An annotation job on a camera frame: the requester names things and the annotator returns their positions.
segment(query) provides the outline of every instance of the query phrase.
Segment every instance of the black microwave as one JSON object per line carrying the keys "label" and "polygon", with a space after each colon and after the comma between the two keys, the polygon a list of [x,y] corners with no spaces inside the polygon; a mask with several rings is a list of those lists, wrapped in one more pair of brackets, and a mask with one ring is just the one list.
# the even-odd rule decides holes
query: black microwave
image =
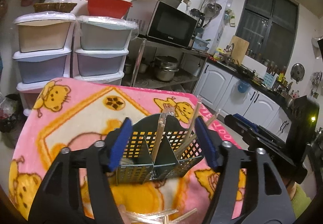
{"label": "black microwave", "polygon": [[132,2],[127,21],[136,22],[139,34],[187,48],[197,21],[189,15],[155,0]]}

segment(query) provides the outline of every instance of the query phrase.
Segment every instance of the tablecloth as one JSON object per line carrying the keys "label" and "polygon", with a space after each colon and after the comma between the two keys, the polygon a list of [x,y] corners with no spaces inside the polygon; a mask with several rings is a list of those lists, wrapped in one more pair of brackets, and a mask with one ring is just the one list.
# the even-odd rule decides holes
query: tablecloth
{"label": "tablecloth", "polygon": [[[187,93],[53,79],[43,88],[20,134],[9,172],[10,200],[28,219],[37,189],[63,147],[87,148],[119,127],[125,117],[134,124],[168,106],[175,107],[175,116],[187,128],[196,103],[197,98]],[[205,120],[212,116],[203,105],[200,115]],[[209,128],[217,131],[223,140],[237,145],[219,122],[215,121]],[[197,208],[185,223],[200,224],[218,177],[203,159],[183,178],[116,185],[115,173],[110,173],[108,181],[116,204],[125,205],[128,211],[151,213],[177,208],[179,212],[170,217],[174,219]],[[245,179],[241,170],[233,218],[241,213]],[[93,218],[86,172],[82,170],[80,185],[85,214]]]}

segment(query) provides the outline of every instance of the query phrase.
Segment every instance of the wooden cutting board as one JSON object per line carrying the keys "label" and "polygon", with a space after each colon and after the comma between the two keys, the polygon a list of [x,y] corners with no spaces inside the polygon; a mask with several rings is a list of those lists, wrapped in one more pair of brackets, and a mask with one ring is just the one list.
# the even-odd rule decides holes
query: wooden cutting board
{"label": "wooden cutting board", "polygon": [[248,49],[249,42],[234,35],[231,39],[230,44],[232,43],[235,44],[235,47],[233,48],[233,52],[232,52],[232,59],[235,60],[235,63],[238,60],[239,63],[241,64],[245,56],[245,53]]}

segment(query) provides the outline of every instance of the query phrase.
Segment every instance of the microwave vent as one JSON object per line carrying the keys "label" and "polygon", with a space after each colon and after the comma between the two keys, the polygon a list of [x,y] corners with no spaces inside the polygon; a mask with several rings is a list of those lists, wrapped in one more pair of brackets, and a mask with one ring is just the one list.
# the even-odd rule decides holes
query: microwave vent
{"label": "microwave vent", "polygon": [[143,32],[143,29],[145,28],[146,21],[139,20],[139,19],[128,19],[128,21],[136,22],[139,26],[139,30]]}

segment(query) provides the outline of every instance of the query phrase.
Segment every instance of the metal screw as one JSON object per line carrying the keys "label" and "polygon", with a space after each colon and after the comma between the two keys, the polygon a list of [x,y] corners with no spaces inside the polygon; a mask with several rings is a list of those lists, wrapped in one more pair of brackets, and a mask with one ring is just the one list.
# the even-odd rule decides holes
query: metal screw
{"label": "metal screw", "polygon": [[232,147],[232,143],[229,142],[229,141],[223,141],[222,146],[224,146],[224,147]]}
{"label": "metal screw", "polygon": [[71,150],[68,148],[68,147],[64,147],[62,150],[61,150],[61,153],[62,154],[67,154],[69,153]]}
{"label": "metal screw", "polygon": [[257,152],[259,155],[264,155],[264,154],[266,154],[266,150],[264,150],[263,148],[257,148],[257,149],[256,149],[256,152]]}
{"label": "metal screw", "polygon": [[94,146],[95,147],[103,147],[104,146],[104,141],[100,140],[100,141],[96,141],[94,143]]}

